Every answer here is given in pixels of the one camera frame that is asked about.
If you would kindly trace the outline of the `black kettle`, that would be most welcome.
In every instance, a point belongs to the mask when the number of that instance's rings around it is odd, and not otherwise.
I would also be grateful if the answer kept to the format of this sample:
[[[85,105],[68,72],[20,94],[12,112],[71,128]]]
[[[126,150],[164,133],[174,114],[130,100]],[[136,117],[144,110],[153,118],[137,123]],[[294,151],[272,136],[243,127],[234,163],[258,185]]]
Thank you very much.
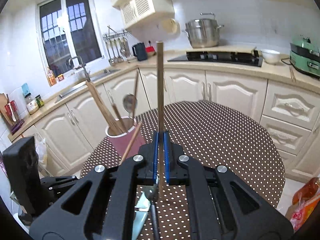
[[[133,45],[132,52],[138,61],[144,61],[148,59],[145,44],[142,42]]]

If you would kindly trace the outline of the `steel sink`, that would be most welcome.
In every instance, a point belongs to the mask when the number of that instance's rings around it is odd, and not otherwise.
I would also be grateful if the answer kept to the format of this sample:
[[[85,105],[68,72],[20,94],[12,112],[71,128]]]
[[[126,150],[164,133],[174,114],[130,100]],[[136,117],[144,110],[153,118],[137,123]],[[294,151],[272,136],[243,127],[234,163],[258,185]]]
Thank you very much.
[[[102,79],[104,77],[107,77],[107,76],[109,76],[109,75],[111,75],[113,73],[116,73],[118,71],[119,71],[119,69],[107,69],[107,70],[104,70],[103,73],[91,77],[91,81],[94,82],[94,81],[100,80],[100,79]],[[79,84],[74,85],[73,87],[71,87],[68,90],[64,91],[63,93],[59,94],[57,96],[57,98],[56,98],[56,103],[59,102],[60,100],[64,99],[65,97],[69,96],[70,94],[79,91],[82,87],[85,87],[85,86],[86,86],[86,81],[82,81]]]

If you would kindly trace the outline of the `green electric cooker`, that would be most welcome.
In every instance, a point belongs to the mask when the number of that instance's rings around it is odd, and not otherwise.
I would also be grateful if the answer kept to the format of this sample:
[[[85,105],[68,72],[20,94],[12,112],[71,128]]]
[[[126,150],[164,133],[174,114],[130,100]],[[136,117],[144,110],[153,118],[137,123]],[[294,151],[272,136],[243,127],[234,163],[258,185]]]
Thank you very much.
[[[319,47],[309,37],[301,35],[290,43],[290,62],[294,68],[310,77],[319,79]]]

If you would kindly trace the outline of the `pink utensil cup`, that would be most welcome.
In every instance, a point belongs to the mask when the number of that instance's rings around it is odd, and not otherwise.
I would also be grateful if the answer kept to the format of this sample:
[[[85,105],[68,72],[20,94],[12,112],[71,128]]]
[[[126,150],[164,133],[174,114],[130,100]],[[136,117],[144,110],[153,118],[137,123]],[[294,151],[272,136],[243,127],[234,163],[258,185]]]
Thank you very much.
[[[128,130],[125,133],[116,135],[112,129],[107,126],[105,129],[105,133],[109,141],[111,142],[112,146],[116,149],[116,152],[122,157],[125,153],[125,150],[131,141],[135,130],[137,128],[137,121],[135,120],[134,124],[132,125],[132,118],[129,116],[122,117],[122,120],[124,124],[126,125],[126,128]],[[132,147],[130,148],[127,158],[133,157],[134,155],[138,154],[140,146],[146,144],[145,139],[142,136],[142,129],[139,130],[137,133],[137,136],[132,144]]]

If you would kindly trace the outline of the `orange bottle on windowsill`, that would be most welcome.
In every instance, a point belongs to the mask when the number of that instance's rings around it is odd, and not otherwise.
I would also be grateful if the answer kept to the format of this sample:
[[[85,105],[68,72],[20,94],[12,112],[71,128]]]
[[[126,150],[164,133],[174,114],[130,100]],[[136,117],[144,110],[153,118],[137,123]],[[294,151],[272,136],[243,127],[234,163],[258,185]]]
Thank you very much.
[[[47,76],[48,76],[48,80],[49,80],[50,85],[51,86],[55,85],[56,78],[55,78],[54,72],[50,68],[47,68]]]

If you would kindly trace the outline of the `steel faucet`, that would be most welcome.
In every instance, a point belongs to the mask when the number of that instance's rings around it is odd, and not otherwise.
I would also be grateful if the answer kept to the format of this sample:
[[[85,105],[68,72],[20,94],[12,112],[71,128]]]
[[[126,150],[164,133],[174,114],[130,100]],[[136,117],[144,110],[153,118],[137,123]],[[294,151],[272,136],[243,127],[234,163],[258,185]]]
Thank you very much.
[[[77,59],[77,60],[78,60],[79,65],[78,65],[77,67],[74,65],[73,68],[76,69],[76,70],[79,70],[79,69],[83,70],[86,80],[87,80],[88,82],[91,82],[91,78],[90,78],[89,72],[88,72],[87,69],[86,69],[86,64],[83,62],[81,56],[70,57],[70,58],[68,59],[68,65],[71,67],[71,66],[72,66],[71,62],[72,62],[74,59]]]

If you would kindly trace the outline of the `stainless steel stock pot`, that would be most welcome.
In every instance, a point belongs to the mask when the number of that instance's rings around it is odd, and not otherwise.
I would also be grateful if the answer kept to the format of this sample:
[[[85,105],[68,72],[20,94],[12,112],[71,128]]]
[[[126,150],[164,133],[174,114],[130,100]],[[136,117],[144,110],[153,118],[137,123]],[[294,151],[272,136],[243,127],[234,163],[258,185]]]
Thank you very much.
[[[200,13],[201,16],[209,18],[198,18],[190,20],[185,24],[185,32],[192,48],[211,48],[219,45],[220,29],[224,25],[219,25],[215,19],[215,14]]]

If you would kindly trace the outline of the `round bamboo steamer lid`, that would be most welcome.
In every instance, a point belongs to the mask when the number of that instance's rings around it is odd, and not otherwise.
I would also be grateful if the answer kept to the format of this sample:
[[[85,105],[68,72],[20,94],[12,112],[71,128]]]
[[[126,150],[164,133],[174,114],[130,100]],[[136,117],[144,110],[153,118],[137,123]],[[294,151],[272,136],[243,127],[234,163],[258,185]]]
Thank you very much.
[[[163,30],[167,33],[167,34],[170,34],[170,35],[175,35],[176,33],[179,32],[180,30],[180,25],[179,23],[173,19],[173,18],[167,18],[167,19],[164,19],[162,22],[161,22],[161,26],[163,28]]]

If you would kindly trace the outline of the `lower cream cabinets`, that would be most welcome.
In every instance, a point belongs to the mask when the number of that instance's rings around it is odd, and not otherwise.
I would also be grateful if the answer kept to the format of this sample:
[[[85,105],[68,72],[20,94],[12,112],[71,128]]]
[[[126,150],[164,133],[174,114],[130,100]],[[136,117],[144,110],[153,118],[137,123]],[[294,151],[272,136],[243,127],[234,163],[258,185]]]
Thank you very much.
[[[283,160],[286,174],[305,181],[319,175],[319,79],[293,66],[264,64],[226,72],[169,68],[164,102],[200,100],[235,109],[261,123]],[[106,137],[107,122],[86,85],[26,118],[10,140],[37,135],[48,149],[48,171],[65,174],[83,165]]]

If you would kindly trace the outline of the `hanging utensil rack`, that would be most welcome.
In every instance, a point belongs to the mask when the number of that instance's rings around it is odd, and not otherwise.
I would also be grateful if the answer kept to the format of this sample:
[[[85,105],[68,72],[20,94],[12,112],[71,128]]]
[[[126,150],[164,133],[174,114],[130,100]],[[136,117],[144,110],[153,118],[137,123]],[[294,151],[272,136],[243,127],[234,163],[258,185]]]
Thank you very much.
[[[103,34],[110,66],[128,61],[131,57],[129,42],[127,40],[128,31],[115,31],[110,26],[107,27],[107,33]]]

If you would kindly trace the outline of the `glass jar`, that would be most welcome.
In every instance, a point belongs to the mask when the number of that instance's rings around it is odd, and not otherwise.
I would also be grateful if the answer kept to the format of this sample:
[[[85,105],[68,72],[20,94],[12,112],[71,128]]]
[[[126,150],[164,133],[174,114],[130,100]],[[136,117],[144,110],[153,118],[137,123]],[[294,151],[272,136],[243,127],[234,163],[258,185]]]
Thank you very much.
[[[31,95],[31,93],[28,93],[25,97],[25,103],[26,103],[26,108],[29,112],[30,115],[33,115],[35,112],[38,111],[39,106],[35,100],[35,98]]]

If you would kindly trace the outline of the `white bowl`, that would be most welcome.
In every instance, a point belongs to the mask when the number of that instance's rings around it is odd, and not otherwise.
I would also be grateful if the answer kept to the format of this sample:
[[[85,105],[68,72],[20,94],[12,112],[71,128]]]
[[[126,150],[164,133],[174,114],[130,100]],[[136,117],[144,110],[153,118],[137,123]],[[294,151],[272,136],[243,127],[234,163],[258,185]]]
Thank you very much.
[[[281,59],[281,53],[275,50],[262,49],[263,59],[268,64],[277,64]]]

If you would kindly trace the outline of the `black gas stove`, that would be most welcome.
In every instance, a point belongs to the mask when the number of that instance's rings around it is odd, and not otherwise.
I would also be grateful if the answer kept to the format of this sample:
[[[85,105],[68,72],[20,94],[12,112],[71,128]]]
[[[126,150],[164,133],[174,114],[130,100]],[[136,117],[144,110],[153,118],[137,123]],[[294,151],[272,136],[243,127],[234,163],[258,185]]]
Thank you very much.
[[[263,57],[258,50],[247,52],[236,51],[188,51],[185,55],[169,59],[168,62],[216,62],[242,64],[252,67],[261,67]]]

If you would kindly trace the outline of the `teal handled knife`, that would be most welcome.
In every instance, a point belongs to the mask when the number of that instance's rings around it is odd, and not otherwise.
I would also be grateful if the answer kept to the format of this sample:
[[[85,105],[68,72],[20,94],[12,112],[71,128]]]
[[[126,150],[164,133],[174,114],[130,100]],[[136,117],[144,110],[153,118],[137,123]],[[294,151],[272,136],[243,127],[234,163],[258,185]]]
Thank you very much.
[[[140,232],[148,217],[151,203],[143,192],[139,197],[137,204],[135,205],[135,216],[132,227],[132,240],[136,240],[140,235]]]

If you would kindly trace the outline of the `metal spoon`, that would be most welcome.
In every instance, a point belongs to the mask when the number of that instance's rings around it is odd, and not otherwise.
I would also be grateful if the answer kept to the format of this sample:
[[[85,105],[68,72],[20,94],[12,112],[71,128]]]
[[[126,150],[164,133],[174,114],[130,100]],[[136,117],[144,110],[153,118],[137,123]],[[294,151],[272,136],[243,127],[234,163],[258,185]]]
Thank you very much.
[[[123,107],[131,118],[133,117],[134,110],[136,109],[136,102],[137,99],[133,94],[126,94],[123,97]]]

